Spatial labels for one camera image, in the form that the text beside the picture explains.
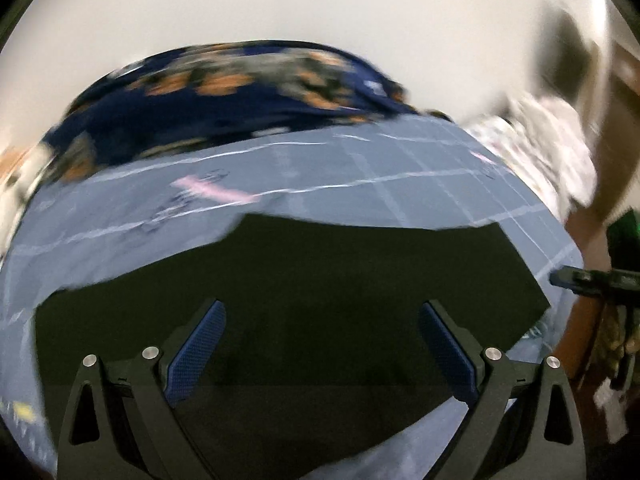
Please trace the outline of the navy floral blanket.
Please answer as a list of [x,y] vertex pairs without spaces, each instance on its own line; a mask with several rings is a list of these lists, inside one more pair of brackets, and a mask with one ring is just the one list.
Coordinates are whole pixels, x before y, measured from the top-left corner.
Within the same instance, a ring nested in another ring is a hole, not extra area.
[[416,114],[405,89],[349,52],[297,40],[202,44],[114,70],[43,137],[50,181],[199,150],[267,130],[299,131]]

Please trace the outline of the white patterned cloth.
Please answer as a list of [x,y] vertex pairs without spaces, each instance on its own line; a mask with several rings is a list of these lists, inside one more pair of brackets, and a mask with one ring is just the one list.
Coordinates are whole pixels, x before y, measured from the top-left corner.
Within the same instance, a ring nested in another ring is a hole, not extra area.
[[566,101],[524,93],[503,116],[477,118],[464,130],[500,157],[558,220],[591,204],[597,170],[577,110]]

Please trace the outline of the blue grid-pattern bed sheet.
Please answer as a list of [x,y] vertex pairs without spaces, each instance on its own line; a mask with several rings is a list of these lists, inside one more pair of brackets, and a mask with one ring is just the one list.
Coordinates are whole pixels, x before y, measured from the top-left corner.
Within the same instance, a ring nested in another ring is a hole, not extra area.
[[498,223],[550,304],[511,349],[529,362],[558,344],[575,301],[549,273],[582,263],[562,223],[495,148],[433,117],[258,136],[30,192],[1,268],[1,415],[50,473],[58,456],[37,377],[38,304],[218,240],[247,212],[431,230]]

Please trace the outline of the black pants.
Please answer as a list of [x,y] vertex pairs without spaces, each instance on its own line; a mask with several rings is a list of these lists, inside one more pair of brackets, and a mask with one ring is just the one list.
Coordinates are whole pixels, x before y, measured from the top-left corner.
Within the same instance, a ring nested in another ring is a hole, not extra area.
[[37,308],[43,403],[59,434],[81,359],[130,358],[220,301],[227,324],[178,413],[217,474],[298,473],[379,444],[449,396],[418,327],[437,300],[508,350],[548,300],[500,226],[331,226],[249,214],[222,240]]

